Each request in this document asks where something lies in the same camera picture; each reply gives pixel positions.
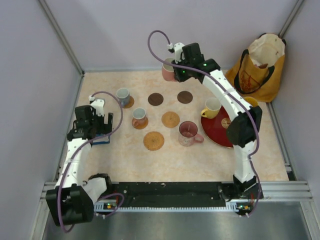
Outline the dark walnut coaster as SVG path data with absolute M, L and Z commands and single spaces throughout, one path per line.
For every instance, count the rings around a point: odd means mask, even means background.
M 163 103 L 164 97 L 162 94 L 154 92 L 149 95 L 148 97 L 148 103 L 152 106 L 159 106 Z
M 182 104 L 189 104 L 193 100 L 193 95 L 189 91 L 181 91 L 177 95 L 177 100 Z

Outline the tall pink ghost mug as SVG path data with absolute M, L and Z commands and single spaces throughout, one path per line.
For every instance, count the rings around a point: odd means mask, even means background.
M 195 143 L 202 144 L 204 137 L 198 133 L 197 125 L 192 121 L 184 121 L 180 124 L 178 141 L 184 147 L 190 147 Z

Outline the light wood coaster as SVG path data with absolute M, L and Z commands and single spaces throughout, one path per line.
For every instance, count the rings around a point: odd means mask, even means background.
M 149 120 L 147 117 L 142 119 L 133 118 L 131 122 L 132 126 L 138 130 L 144 129 L 148 125 L 148 123 L 149 123 Z
M 132 96 L 130 96 L 128 104 L 124 105 L 123 108 L 124 109 L 129 109 L 134 105 L 134 103 L 135 103 L 134 98 Z

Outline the pink mug white inside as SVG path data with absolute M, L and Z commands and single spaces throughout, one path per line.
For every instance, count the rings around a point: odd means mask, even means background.
M 162 64 L 162 77 L 167 82 L 176 82 L 174 68 L 166 63 Z

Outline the small pink mug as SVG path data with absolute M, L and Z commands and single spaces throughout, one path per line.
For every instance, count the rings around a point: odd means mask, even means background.
M 147 112 L 144 108 L 138 107 L 132 113 L 132 126 L 137 127 L 143 125 L 147 119 Z

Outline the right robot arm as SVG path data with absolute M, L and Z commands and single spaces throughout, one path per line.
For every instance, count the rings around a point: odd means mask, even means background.
M 170 43 L 168 51 L 174 54 L 171 63 L 175 79 L 178 82 L 185 82 L 189 78 L 197 79 L 214 94 L 230 118 L 231 123 L 226 130 L 226 136 L 235 152 L 234 194 L 239 198 L 245 198 L 253 187 L 257 187 L 257 195 L 260 196 L 262 188 L 252 156 L 260 146 L 262 109 L 252 106 L 240 96 L 217 62 L 212 58 L 205 59 L 198 43 Z

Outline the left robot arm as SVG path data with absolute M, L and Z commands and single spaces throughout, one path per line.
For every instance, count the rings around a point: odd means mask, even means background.
M 113 194 L 114 187 L 106 173 L 97 173 L 84 182 L 85 162 L 95 138 L 107 137 L 113 130 L 113 114 L 105 114 L 104 106 L 104 100 L 98 99 L 74 109 L 61 175 L 45 196 L 56 226 L 91 222 L 98 198 Z

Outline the grey blue mug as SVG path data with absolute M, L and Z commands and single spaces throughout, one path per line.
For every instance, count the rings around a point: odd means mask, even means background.
M 116 97 L 118 98 L 121 105 L 124 107 L 130 102 L 130 92 L 127 88 L 119 88 L 116 92 Z

